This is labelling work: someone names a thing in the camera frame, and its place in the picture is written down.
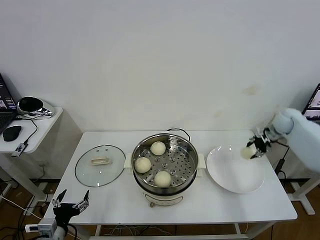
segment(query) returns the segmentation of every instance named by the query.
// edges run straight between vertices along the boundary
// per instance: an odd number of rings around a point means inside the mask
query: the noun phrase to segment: steamed bun
[[[166,152],[166,145],[162,141],[156,141],[151,145],[150,150],[154,155],[160,156]]]
[[[154,183],[159,188],[168,188],[171,184],[171,175],[166,171],[160,171],[155,175]]]
[[[144,174],[148,172],[151,169],[151,161],[149,158],[146,157],[140,157],[134,162],[134,169],[140,173]]]
[[[240,154],[242,158],[249,160],[256,154],[256,149],[254,147],[246,146],[241,149]]]

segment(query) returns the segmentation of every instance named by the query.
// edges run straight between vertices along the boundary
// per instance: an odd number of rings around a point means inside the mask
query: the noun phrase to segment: black mouse
[[[11,126],[3,131],[3,140],[11,142],[19,136],[22,126]]]

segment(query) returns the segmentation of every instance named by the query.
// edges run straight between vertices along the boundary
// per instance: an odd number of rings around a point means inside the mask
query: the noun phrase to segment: white cooker base
[[[140,190],[142,191],[142,194],[144,195],[145,199],[149,202],[149,206],[151,208],[155,205],[171,206],[180,203],[184,199],[184,197],[182,196],[183,192],[173,196],[158,196],[143,190],[141,187]]]

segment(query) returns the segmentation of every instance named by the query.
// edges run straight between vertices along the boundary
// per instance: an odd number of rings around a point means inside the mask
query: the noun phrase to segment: laptop screen
[[[314,90],[302,114],[312,122],[320,122],[320,83]]]
[[[8,91],[4,79],[0,74],[0,111],[6,109],[16,110],[17,107]]]

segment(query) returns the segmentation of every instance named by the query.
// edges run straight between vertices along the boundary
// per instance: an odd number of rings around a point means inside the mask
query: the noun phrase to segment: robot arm
[[[78,216],[89,206],[89,190],[84,195],[83,200],[78,203],[62,203],[67,189],[52,199],[53,218],[43,218],[38,224],[25,225],[25,232],[39,232],[42,239],[63,240],[68,233],[68,224],[72,217]]]
[[[263,129],[247,144],[254,144],[258,158],[271,150],[271,143],[280,138],[287,139],[287,144],[299,159],[311,170],[320,173],[320,125],[311,122],[296,109],[287,108],[278,113],[271,125]]]

